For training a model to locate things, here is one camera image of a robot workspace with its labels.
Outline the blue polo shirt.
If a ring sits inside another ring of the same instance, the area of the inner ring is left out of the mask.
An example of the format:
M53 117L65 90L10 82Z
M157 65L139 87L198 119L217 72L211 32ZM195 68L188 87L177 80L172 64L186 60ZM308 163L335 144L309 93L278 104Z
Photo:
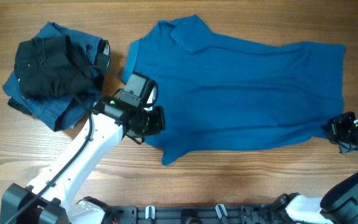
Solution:
M165 130L146 138L168 165L192 151L255 151L322 137L340 114L342 44L276 47L212 32L197 15L159 21L131 43L123 78L159 87Z

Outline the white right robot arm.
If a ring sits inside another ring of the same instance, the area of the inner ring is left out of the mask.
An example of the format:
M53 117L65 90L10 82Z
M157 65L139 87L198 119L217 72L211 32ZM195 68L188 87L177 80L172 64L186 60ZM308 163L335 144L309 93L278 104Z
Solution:
M341 154L358 151L358 119L346 112L321 126ZM358 223L358 172L334 186L322 198L283 194L270 207L273 223Z

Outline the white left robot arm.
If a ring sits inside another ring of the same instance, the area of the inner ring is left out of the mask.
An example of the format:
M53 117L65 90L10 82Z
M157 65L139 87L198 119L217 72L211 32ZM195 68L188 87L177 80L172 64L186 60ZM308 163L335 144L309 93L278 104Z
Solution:
M2 195L0 223L112 223L109 205L92 197L73 200L105 154L124 137L143 139L165 128L161 106L150 98L104 97L64 153L25 187L11 184Z

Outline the navy blue folded shirt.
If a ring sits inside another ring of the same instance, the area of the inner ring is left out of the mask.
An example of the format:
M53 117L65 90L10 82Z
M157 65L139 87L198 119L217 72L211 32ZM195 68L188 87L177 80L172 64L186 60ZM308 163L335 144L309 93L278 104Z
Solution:
M46 23L19 44L14 70L2 86L10 107L53 131L71 128L101 98L110 45L101 37Z

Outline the dark green folded shirt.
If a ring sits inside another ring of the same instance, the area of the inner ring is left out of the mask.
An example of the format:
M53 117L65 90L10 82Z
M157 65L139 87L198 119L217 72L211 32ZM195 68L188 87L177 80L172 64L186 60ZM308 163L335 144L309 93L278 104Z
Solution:
M100 95L102 76L70 36L34 37L16 50L3 90L8 106L38 119L81 118L83 105Z

